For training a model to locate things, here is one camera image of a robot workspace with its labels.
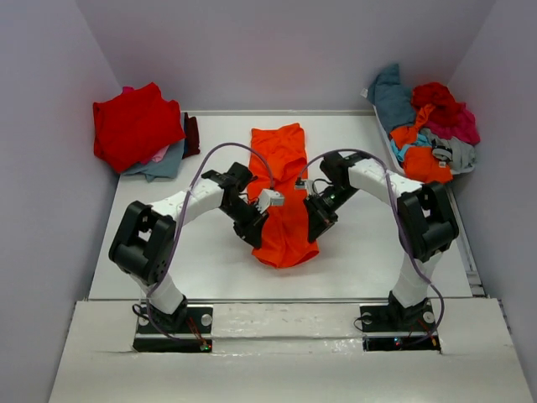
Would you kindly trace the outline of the orange t-shirt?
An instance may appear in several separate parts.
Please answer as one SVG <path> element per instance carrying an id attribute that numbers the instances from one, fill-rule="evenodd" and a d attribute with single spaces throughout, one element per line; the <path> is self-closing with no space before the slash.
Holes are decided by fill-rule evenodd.
<path id="1" fill-rule="evenodd" d="M 398 147 L 404 144 L 413 143 L 418 133 L 429 120 L 430 113 L 433 110 L 432 105 L 422 107 L 417 113 L 413 126 L 402 126 L 394 129 L 390 133 L 390 138 L 395 141 Z M 440 182 L 448 183 L 453 179 L 450 168 L 443 165 L 432 155 L 430 147 L 412 147 L 405 155 L 404 162 L 401 164 L 404 173 L 412 180 L 424 183 Z"/>
<path id="2" fill-rule="evenodd" d="M 308 213 L 305 191 L 295 189 L 297 176 L 308 162 L 305 131 L 298 123 L 277 129 L 251 130 L 251 148 L 266 160 L 250 155 L 248 168 L 257 177 L 247 188 L 249 201 L 255 201 L 263 188 L 274 184 L 284 196 L 284 205 L 270 207 L 263 225 L 262 247 L 253 251 L 261 263 L 285 269 L 313 259 L 319 249 L 308 241 Z"/>

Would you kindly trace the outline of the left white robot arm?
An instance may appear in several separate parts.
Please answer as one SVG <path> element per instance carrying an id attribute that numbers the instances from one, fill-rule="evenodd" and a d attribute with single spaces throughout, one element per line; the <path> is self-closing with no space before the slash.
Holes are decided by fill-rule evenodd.
<path id="1" fill-rule="evenodd" d="M 188 301 L 168 274 L 180 230 L 199 216 L 219 209 L 233 221 L 236 235 L 259 249 L 269 207 L 281 202 L 272 189 L 261 190 L 254 201 L 242 197 L 252 180 L 250 170 L 235 163 L 225 173 L 209 170 L 185 191 L 157 202 L 130 203 L 108 252 L 109 259 L 140 287 L 146 311 L 138 314 L 167 333 L 185 324 Z"/>

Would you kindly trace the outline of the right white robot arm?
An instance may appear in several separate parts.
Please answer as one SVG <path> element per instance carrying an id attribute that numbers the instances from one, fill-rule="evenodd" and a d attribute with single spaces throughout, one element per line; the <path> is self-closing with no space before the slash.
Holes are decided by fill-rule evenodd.
<path id="1" fill-rule="evenodd" d="M 403 332 L 430 313 L 428 292 L 440 257 L 459 236 L 446 187 L 422 183 L 389 170 L 378 157 L 358 149 L 317 156 L 328 186 L 323 191 L 299 173 L 295 187 L 306 192 L 307 239 L 316 241 L 338 221 L 337 210 L 358 191 L 391 208 L 404 251 L 399 278 L 381 306 L 365 306 L 358 317 L 365 332 Z"/>

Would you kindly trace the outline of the folded maroon t-shirt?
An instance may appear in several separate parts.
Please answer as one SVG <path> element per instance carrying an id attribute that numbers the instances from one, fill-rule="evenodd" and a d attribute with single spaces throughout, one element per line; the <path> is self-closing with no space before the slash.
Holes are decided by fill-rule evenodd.
<path id="1" fill-rule="evenodd" d="M 186 159 L 201 152 L 197 118 L 184 113 L 183 130 L 185 133 L 183 159 Z"/>

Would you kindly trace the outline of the folded light blue t-shirt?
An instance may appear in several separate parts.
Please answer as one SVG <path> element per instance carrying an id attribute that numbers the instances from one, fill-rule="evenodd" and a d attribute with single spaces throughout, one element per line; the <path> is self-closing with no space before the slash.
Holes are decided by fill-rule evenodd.
<path id="1" fill-rule="evenodd" d="M 124 171 L 123 175 L 142 175 L 148 183 L 159 178 L 174 179 L 178 175 L 181 161 L 183 159 L 184 146 L 184 140 L 172 144 L 169 146 L 161 161 L 155 162 L 151 160 L 145 165 L 138 163 Z"/>

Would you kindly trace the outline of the folded pink t-shirt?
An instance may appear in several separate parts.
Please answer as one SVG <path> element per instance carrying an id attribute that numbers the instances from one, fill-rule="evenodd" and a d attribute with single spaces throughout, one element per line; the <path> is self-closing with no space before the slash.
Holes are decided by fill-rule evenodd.
<path id="1" fill-rule="evenodd" d="M 169 147 L 168 146 L 165 146 L 163 147 L 162 149 L 160 149 L 159 151 L 157 151 L 152 157 L 151 159 L 149 160 L 149 162 L 154 162 L 154 163 L 159 163 L 166 155 L 167 151 L 168 151 Z"/>

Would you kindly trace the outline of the cyan crumpled t-shirt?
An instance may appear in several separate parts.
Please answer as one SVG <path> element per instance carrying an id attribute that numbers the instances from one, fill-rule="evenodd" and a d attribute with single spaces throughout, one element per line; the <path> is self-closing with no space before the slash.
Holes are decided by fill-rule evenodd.
<path id="1" fill-rule="evenodd" d="M 411 144 L 404 144 L 401 148 L 397 146 L 393 139 L 390 140 L 390 147 L 396 160 L 402 164 L 405 159 L 405 155 L 412 147 L 431 147 L 431 142 L 422 133 L 418 133 L 416 140 Z"/>

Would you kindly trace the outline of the teal blue crumpled t-shirt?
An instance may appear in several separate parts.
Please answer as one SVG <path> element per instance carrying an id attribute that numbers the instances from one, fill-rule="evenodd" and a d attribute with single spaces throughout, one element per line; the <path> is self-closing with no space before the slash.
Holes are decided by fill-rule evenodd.
<path id="1" fill-rule="evenodd" d="M 411 105 L 411 89 L 401 82 L 399 64 L 384 67 L 368 88 L 367 99 L 375 106 L 379 122 L 387 134 L 402 126 L 412 126 L 416 112 Z"/>

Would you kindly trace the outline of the folded red t-shirt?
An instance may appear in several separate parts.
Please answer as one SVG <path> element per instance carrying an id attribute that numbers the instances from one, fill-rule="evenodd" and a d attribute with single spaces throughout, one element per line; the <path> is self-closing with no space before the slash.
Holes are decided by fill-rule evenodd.
<path id="1" fill-rule="evenodd" d="M 118 174 L 185 139 L 180 105 L 153 82 L 92 105 L 94 155 Z"/>

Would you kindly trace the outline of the grey crumpled t-shirt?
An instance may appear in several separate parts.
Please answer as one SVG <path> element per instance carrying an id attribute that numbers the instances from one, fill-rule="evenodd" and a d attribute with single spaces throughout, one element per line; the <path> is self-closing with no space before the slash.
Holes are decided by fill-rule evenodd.
<path id="1" fill-rule="evenodd" d="M 442 139 L 428 128 L 422 128 L 420 134 L 429 141 L 432 155 L 441 164 L 448 166 L 453 175 L 467 174 L 475 169 L 477 153 L 472 145 L 455 137 Z"/>

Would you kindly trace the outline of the red crumpled t-shirt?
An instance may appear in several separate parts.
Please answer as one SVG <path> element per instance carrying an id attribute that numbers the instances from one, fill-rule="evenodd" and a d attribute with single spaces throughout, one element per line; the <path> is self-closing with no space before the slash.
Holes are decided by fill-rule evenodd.
<path id="1" fill-rule="evenodd" d="M 431 122 L 444 126 L 453 126 L 458 122 L 461 105 L 449 89 L 439 82 L 416 86 L 412 90 L 411 104 L 418 110 L 426 105 L 432 105 L 434 108 L 430 113 Z"/>

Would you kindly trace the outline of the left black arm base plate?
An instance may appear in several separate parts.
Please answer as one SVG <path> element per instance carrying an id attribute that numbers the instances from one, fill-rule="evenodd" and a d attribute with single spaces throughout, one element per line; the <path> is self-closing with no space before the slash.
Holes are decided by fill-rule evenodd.
<path id="1" fill-rule="evenodd" d="M 191 304 L 180 324 L 166 323 L 153 311 L 149 321 L 145 303 L 134 304 L 137 316 L 133 350 L 139 353 L 211 353 L 213 305 Z"/>

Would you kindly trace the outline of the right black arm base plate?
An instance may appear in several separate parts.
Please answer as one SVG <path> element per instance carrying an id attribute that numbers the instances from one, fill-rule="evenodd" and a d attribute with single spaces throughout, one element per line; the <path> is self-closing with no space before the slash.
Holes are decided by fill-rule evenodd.
<path id="1" fill-rule="evenodd" d="M 388 305 L 360 306 L 353 325 L 362 334 L 362 346 L 367 353 L 441 351 L 430 303 L 402 322 L 388 315 Z"/>

